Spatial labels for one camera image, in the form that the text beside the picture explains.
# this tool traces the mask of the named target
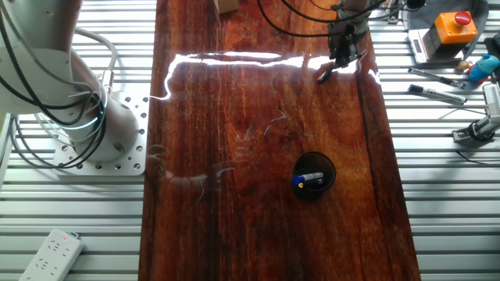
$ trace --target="blue object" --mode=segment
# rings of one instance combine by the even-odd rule
[[[304,176],[293,176],[291,178],[291,183],[293,184],[299,184],[299,183],[304,183],[305,182],[305,177]]]
[[[494,55],[483,55],[483,58],[476,62],[470,70],[469,76],[472,81],[482,81],[489,77],[498,67],[500,61]]]

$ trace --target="pen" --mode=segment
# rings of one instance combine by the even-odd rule
[[[411,85],[408,89],[411,94],[422,94],[423,96],[431,96],[436,98],[443,98],[450,103],[463,105],[467,102],[467,98],[460,97],[456,94],[445,93],[441,91],[427,89],[421,86]]]
[[[442,77],[442,76],[438,76],[438,75],[434,75],[432,73],[427,73],[427,72],[419,70],[419,69],[410,68],[410,69],[408,69],[408,73],[413,73],[413,74],[416,74],[418,76],[434,78],[443,84],[446,84],[446,85],[449,85],[452,87],[457,87],[457,88],[460,88],[462,90],[466,88],[466,84],[463,82],[453,80],[450,78],[446,78],[446,77]]]

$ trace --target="cardboard box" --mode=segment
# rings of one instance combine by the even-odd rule
[[[213,0],[216,3],[219,14],[239,9],[238,0]]]

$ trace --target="blue marker cap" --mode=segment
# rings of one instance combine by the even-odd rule
[[[291,178],[291,183],[293,184],[299,184],[305,182],[305,177],[304,176],[293,176]]]

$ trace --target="gray cable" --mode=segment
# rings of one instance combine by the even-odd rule
[[[116,60],[118,59],[118,51],[116,50],[115,45],[111,43],[111,41],[109,41],[108,39],[104,38],[99,34],[96,34],[95,32],[84,30],[79,27],[75,29],[75,33],[81,36],[89,37],[90,39],[94,39],[97,42],[101,42],[106,47],[108,47],[108,49],[111,51],[111,62],[109,62],[107,70],[113,70],[113,68],[115,68]]]

